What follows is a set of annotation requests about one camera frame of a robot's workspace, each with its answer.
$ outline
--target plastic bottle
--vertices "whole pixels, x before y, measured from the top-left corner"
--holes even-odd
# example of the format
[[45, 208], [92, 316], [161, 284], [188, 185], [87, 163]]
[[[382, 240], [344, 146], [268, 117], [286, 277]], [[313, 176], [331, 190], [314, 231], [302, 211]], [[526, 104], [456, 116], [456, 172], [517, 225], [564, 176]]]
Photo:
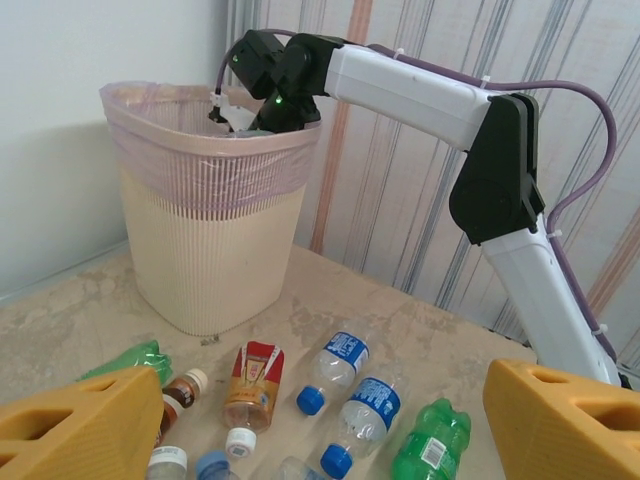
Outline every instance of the plastic bottle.
[[406, 394], [398, 362], [377, 368], [359, 383], [340, 410], [333, 442], [320, 460], [331, 478], [344, 478], [355, 459], [367, 457], [382, 443]]
[[427, 405], [391, 465], [393, 480], [454, 480], [469, 446], [471, 418], [440, 398]]
[[340, 325], [311, 361], [309, 384], [296, 399], [298, 408], [315, 415], [327, 401], [344, 395], [369, 359], [373, 343], [374, 330], [366, 320], [354, 319]]
[[145, 480], [187, 480], [187, 453], [178, 447], [153, 450]]
[[223, 409], [224, 423], [230, 428], [229, 455], [253, 453], [257, 434], [271, 425], [283, 367], [284, 352], [277, 345], [251, 341], [238, 351]]
[[237, 480], [230, 470], [229, 460], [221, 450], [203, 455], [196, 463], [196, 480]]
[[164, 353], [160, 353], [160, 346], [157, 340], [151, 340], [146, 343], [140, 343], [125, 350], [116, 358], [100, 365], [93, 370], [89, 370], [78, 380], [86, 380], [87, 378], [97, 377], [105, 373], [115, 372], [123, 368], [136, 367], [138, 365], [146, 365], [153, 367], [160, 379], [160, 385], [171, 377], [171, 357]]
[[164, 412], [160, 429], [156, 435], [156, 447], [162, 443], [164, 436], [176, 423], [182, 412], [200, 398], [202, 392], [207, 388], [207, 384], [208, 379], [205, 373], [198, 368], [192, 368], [174, 378], [169, 385], [162, 389]]
[[296, 457], [285, 458], [271, 480], [327, 480]]

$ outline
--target striped curtain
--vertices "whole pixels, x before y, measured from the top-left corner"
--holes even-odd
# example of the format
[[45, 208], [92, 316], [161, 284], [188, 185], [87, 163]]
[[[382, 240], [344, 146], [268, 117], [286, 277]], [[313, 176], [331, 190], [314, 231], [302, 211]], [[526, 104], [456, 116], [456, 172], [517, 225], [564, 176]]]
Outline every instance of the striped curtain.
[[[402, 47], [493, 81], [573, 80], [607, 98], [619, 127], [615, 163], [559, 226], [622, 363], [640, 371], [637, 12], [636, 0], [253, 0], [243, 25]], [[605, 131], [589, 101], [559, 91], [534, 95], [541, 111], [539, 186], [552, 206], [597, 168]], [[324, 132], [296, 242], [525, 341], [500, 281], [449, 214], [462, 154], [362, 108], [317, 103]]]

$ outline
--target purple cable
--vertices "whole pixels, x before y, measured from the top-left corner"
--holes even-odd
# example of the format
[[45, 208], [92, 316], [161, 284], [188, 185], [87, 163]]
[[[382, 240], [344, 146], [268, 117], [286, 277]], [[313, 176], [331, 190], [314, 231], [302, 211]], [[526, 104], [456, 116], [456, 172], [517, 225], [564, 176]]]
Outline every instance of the purple cable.
[[[279, 28], [264, 28], [258, 31], [265, 32], [265, 33], [273, 33], [274, 35], [286, 35], [288, 37], [293, 37], [294, 35], [296, 35], [296, 32], [292, 32], [290, 30], [281, 30]], [[216, 95], [220, 95], [220, 93], [222, 92], [222, 81], [224, 80], [224, 70], [225, 68], [227, 68], [227, 65], [229, 64], [229, 60], [231, 60], [230, 58], [231, 50], [233, 50], [233, 47], [235, 47], [240, 40], [242, 40], [242, 38], [239, 38], [238, 40], [236, 40], [233, 46], [229, 50], [227, 50], [227, 53], [224, 54], [224, 57], [222, 57], [222, 63], [220, 64], [220, 68], [218, 69], [218, 78], [216, 78], [216, 89], [215, 89]]]
[[[605, 150], [604, 158], [602, 159], [602, 163], [596, 170], [596, 172], [580, 187], [571, 192], [567, 197], [562, 199], [558, 204], [551, 210], [549, 216], [547, 218], [547, 232], [552, 233], [556, 230], [556, 223], [558, 222], [558, 218], [560, 214], [567, 208], [571, 203], [576, 201], [579, 197], [588, 192], [591, 188], [598, 183], [602, 177], [604, 177], [605, 173], [611, 166], [613, 162], [613, 156], [616, 150], [617, 144], [617, 127], [616, 121], [613, 117], [613, 112], [607, 102], [602, 98], [597, 92], [591, 90], [589, 87], [584, 85], [580, 85], [579, 83], [566, 82], [563, 80], [540, 80], [534, 82], [516, 82], [516, 83], [495, 83], [495, 82], [483, 82], [482, 79], [472, 77], [466, 75], [464, 73], [456, 72], [455, 70], [450, 70], [445, 67], [441, 67], [439, 65], [434, 65], [429, 62], [425, 62], [423, 60], [419, 60], [417, 58], [409, 57], [407, 55], [397, 55], [396, 52], [388, 47], [383, 45], [368, 45], [368, 47], [378, 53], [386, 55], [387, 57], [395, 58], [396, 60], [407, 63], [409, 65], [413, 65], [414, 67], [421, 68], [423, 70], [428, 70], [430, 72], [436, 73], [438, 75], [442, 75], [453, 80], [457, 80], [462, 83], [466, 83], [469, 85], [473, 85], [475, 87], [481, 87], [487, 90], [497, 90], [497, 91], [513, 91], [513, 90], [533, 90], [533, 89], [548, 89], [548, 88], [561, 88], [564, 90], [571, 90], [573, 92], [580, 93], [585, 97], [589, 98], [596, 106], [600, 109], [602, 116], [604, 117], [604, 122], [607, 127], [607, 148]], [[600, 330], [600, 326], [598, 321], [596, 320], [591, 308], [589, 307], [589, 302], [584, 295], [584, 292], [580, 288], [580, 284], [578, 283], [578, 279], [575, 276], [575, 273], [571, 269], [569, 265], [569, 260], [562, 250], [562, 245], [558, 241], [557, 237], [552, 237], [549, 239], [551, 243], [551, 247], [553, 248], [556, 257], [558, 258], [558, 265], [560, 269], [564, 273], [564, 276], [567, 279], [567, 283], [571, 288], [571, 292], [580, 307], [580, 311], [584, 315], [589, 328], [591, 328], [592, 332], [597, 332], [595, 334], [596, 339], [602, 345], [602, 348], [609, 354], [609, 356], [613, 359], [614, 362], [617, 361], [616, 351], [607, 339], [606, 335]]]

